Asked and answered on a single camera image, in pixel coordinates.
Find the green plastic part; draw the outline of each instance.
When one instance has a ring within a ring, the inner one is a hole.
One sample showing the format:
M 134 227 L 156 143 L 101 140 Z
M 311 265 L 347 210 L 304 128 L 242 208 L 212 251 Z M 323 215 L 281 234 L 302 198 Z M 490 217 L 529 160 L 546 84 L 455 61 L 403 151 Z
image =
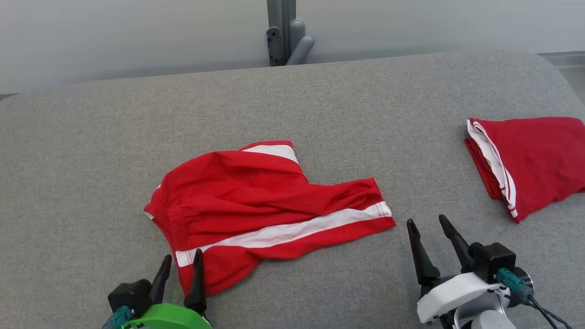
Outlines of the green plastic part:
M 141 317 L 126 322 L 122 328 L 148 327 L 150 329 L 211 329 L 194 310 L 173 304 L 155 304 Z

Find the white trim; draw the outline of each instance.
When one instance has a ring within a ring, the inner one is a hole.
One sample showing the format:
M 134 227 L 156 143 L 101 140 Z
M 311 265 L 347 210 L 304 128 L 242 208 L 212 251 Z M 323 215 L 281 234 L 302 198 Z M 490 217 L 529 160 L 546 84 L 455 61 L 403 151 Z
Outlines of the white trim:
M 293 148 L 288 145 L 258 145 L 242 151 L 281 156 L 287 158 L 288 160 L 295 161 L 298 164 L 298 160 L 294 154 Z
M 467 132 L 469 136 L 477 143 L 481 150 L 481 154 L 488 165 L 490 165 L 491 172 L 498 180 L 500 190 L 508 202 L 508 209 L 513 218 L 518 216 L 516 210 L 516 185 L 514 179 L 508 170 L 504 167 L 500 152 L 495 146 L 494 142 L 491 141 L 487 135 L 486 130 L 481 126 L 479 122 L 472 122 L 470 119 L 467 120 Z
M 341 227 L 359 221 L 373 220 L 381 217 L 391 217 L 392 212 L 382 201 L 375 203 L 364 210 L 342 209 L 325 216 L 315 217 L 309 221 L 296 224 L 283 224 L 264 227 L 255 232 L 237 235 L 216 242 L 214 244 L 200 246 L 203 252 L 213 246 L 241 246 L 244 248 L 268 248 L 279 244 L 285 244 L 309 235 L 327 231 L 332 228 Z M 193 264 L 197 248 L 187 251 L 177 251 L 175 256 L 179 267 Z

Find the red fabric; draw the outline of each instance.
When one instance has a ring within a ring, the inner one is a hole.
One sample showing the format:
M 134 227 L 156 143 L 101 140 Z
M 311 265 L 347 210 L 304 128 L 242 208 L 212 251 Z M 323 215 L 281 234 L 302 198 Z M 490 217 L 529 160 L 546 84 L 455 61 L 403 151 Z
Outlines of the red fabric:
M 166 174 L 144 211 L 165 234 L 175 260 L 177 251 L 208 246 L 273 225 L 309 221 L 346 208 L 363 210 L 382 202 L 374 179 L 323 186 L 310 184 L 299 165 L 286 157 L 218 151 L 191 159 Z M 204 250 L 207 295 L 219 293 L 246 277 L 266 258 L 292 259 L 395 226 L 391 216 L 354 222 L 294 241 L 264 248 L 212 246 Z M 185 294 L 192 266 L 179 267 Z
M 585 191 L 585 126 L 576 118 L 534 118 L 478 122 L 500 154 L 515 186 L 514 218 L 576 192 Z M 491 198 L 505 200 L 503 190 L 475 140 L 465 144 Z

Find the gray fabric surface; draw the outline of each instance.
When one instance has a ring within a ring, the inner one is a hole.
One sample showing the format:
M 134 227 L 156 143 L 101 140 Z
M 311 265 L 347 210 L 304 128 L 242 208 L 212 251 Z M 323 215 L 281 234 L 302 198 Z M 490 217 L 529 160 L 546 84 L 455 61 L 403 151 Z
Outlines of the gray fabric surface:
M 216 328 L 426 328 L 405 227 L 458 272 L 439 213 L 468 242 L 518 255 L 541 304 L 584 328 L 585 194 L 517 225 L 463 144 L 467 117 L 585 118 L 544 59 L 511 52 L 99 81 L 0 102 L 2 328 L 99 328 L 120 282 L 170 251 L 142 213 L 161 178 L 205 152 L 289 139 L 311 182 L 375 177 L 397 227 L 294 261 L 263 262 L 209 300 Z M 165 301 L 181 303 L 173 268 Z M 547 327 L 533 309 L 518 328 Z

